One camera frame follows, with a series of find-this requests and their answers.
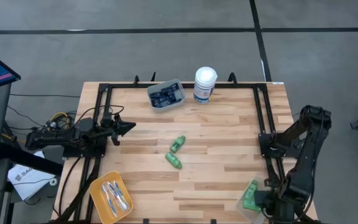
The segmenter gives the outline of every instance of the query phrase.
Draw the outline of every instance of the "green object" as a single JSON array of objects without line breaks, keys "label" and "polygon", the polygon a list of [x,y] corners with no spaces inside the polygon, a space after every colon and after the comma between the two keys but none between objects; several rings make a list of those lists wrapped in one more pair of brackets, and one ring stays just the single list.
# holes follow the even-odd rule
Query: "green object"
[{"label": "green object", "polygon": [[258,190],[258,182],[256,180],[253,180],[248,188],[246,189],[246,192],[242,196],[242,207],[253,210],[253,211],[260,211],[260,208],[256,206],[255,204],[255,191]]},{"label": "green object", "polygon": [[170,147],[171,152],[176,153],[181,146],[185,143],[186,137],[180,136],[179,138],[175,139]]},{"label": "green object", "polygon": [[168,152],[165,155],[165,158],[169,163],[171,163],[176,169],[181,169],[181,162],[180,160],[172,153]]}]

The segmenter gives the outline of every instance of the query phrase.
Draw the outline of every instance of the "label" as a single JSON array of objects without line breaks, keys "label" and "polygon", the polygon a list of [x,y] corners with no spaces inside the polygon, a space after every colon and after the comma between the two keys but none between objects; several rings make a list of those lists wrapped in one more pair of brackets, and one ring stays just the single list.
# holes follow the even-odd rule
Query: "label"
[{"label": "label", "polygon": [[205,88],[201,87],[198,83],[195,83],[193,96],[198,103],[208,103],[213,91],[213,86]]}]

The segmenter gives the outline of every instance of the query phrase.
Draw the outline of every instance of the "orange tray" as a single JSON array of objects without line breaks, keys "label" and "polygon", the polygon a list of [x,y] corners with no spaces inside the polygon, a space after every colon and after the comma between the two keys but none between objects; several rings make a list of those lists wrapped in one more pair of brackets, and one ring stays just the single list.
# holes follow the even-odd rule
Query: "orange tray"
[{"label": "orange tray", "polygon": [[[114,208],[116,209],[117,217],[112,214],[109,202],[106,197],[106,193],[101,190],[101,186],[105,181],[113,182],[114,180],[117,182],[118,187],[121,189],[122,194],[124,195],[124,198],[128,202],[130,207],[128,212],[124,212],[118,207],[116,202],[113,202]],[[132,202],[132,199],[128,194],[128,190],[126,189],[124,182],[122,181],[121,176],[118,172],[112,171],[94,180],[89,187],[89,192],[91,193],[94,205],[99,214],[99,218],[103,224],[111,224],[118,222],[120,219],[130,214],[130,212],[134,208],[134,203]]]}]

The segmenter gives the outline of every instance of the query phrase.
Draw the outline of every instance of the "wooden table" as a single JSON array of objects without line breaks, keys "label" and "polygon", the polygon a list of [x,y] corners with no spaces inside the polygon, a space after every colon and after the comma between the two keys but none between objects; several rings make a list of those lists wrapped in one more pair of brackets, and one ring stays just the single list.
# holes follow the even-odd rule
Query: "wooden table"
[{"label": "wooden table", "polygon": [[[94,107],[98,85],[84,83],[77,119]],[[293,123],[285,87],[273,83],[267,87],[276,129],[284,131]],[[134,201],[133,211],[120,223],[142,223],[144,218],[149,218],[151,223],[210,223],[211,219],[217,219],[218,223],[249,223],[236,211],[235,204],[254,175],[267,176],[257,140],[260,129],[254,93],[249,88],[216,88],[211,102],[199,105],[193,99],[193,89],[187,88],[185,92],[187,97],[182,107],[156,114],[145,88],[112,91],[111,104],[125,106],[122,119],[137,123],[119,138],[120,146],[109,140],[106,155],[101,159],[99,176],[113,170],[120,172]],[[266,130],[269,130],[263,94],[259,95]],[[90,111],[85,118],[92,115]],[[186,143],[177,152],[183,164],[182,170],[177,170],[164,155],[180,135],[186,136]],[[75,160],[65,161],[56,209],[62,182]],[[83,161],[71,173],[62,210],[78,192]],[[295,160],[284,159],[283,163],[287,172]],[[84,197],[81,219],[85,218],[88,195]],[[314,205],[308,215],[317,218]],[[96,210],[92,223],[100,223]]]}]

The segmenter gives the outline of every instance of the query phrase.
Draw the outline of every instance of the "concrete floor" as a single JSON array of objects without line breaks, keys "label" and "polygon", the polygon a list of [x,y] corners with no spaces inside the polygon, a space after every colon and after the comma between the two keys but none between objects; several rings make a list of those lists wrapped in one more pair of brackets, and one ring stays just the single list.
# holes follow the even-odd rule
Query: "concrete floor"
[{"label": "concrete floor", "polygon": [[[358,27],[358,0],[256,0],[266,27]],[[0,29],[253,27],[245,0],[0,0]],[[315,204],[327,223],[358,223],[358,33],[264,33],[272,80],[285,82],[293,113],[306,104],[333,112],[318,161]],[[263,81],[254,33],[0,35],[0,59],[22,75],[13,93],[79,95],[85,81],[194,79],[198,67],[219,80]],[[9,105],[44,122],[75,110],[75,98],[12,96]],[[12,126],[32,126],[8,110]],[[61,151],[53,152],[59,158]],[[54,199],[18,203],[13,223],[50,218]]]}]

